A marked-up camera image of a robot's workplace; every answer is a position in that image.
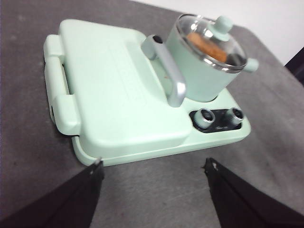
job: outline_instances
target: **silver knob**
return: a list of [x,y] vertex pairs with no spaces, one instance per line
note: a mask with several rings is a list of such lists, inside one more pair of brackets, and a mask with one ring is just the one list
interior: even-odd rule
[[244,120],[244,114],[239,108],[233,107],[227,110],[224,119],[226,123],[238,126]]
[[215,121],[215,115],[211,110],[201,108],[194,114],[194,121],[200,128],[207,129]]

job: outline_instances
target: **small pot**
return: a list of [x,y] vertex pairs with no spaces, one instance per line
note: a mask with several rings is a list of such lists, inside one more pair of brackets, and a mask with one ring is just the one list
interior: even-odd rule
[[177,19],[166,46],[186,80],[187,98],[212,101],[242,70],[257,70],[258,61],[228,34],[232,27],[224,16],[215,22],[192,14]]

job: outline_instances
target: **gray fabric surface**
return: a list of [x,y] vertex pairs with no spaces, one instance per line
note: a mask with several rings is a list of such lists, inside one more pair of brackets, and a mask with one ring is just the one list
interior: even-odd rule
[[[178,15],[126,0],[1,1],[2,218],[84,168],[49,117],[46,36],[74,18],[166,38]],[[93,228],[219,228],[200,168],[209,156],[304,213],[304,89],[250,31],[234,27],[232,34],[260,61],[256,73],[242,73],[228,86],[252,133],[231,145],[106,167]]]

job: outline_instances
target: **glass lid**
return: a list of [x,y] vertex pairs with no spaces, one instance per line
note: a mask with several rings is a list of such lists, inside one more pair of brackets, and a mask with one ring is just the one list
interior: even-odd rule
[[184,14],[176,22],[178,33],[199,58],[222,70],[238,71],[246,65],[247,57],[228,33],[232,27],[231,20],[224,16],[214,22],[200,15]]

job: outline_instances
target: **black control panel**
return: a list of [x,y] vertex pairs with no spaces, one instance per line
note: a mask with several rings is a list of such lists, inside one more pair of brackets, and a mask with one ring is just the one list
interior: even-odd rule
[[223,132],[223,131],[232,131],[237,130],[242,127],[242,123],[238,124],[237,126],[231,124],[231,121],[229,118],[227,118],[227,111],[228,109],[216,109],[211,110],[214,113],[215,120],[214,122],[206,129],[199,127],[194,119],[194,115],[197,111],[192,111],[189,113],[189,116],[192,120],[193,127],[195,127],[197,130],[203,133],[212,133],[212,132]]

